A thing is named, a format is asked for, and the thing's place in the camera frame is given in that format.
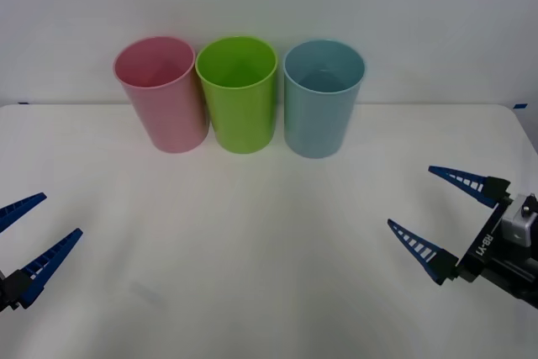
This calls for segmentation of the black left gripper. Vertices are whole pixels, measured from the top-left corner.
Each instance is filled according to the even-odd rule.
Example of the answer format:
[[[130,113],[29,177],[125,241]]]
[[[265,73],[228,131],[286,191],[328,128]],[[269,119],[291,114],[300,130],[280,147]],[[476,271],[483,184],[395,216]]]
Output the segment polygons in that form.
[[[0,208],[0,232],[2,233],[45,200],[44,193],[37,193]],[[1,273],[1,310],[4,311],[6,308],[15,310],[18,306],[27,309],[31,306],[82,235],[81,229],[75,229],[49,250],[8,277]]]

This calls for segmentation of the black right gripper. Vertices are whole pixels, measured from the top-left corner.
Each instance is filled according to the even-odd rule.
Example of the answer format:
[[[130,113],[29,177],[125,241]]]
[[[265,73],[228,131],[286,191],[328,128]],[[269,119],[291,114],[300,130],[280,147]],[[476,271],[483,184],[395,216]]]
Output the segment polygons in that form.
[[[449,251],[389,219],[388,226],[398,240],[439,286],[457,276],[467,282],[483,277],[536,308],[537,202],[503,201],[509,198],[510,184],[503,178],[443,166],[429,166],[428,171],[479,203],[489,208],[498,206],[459,263]]]

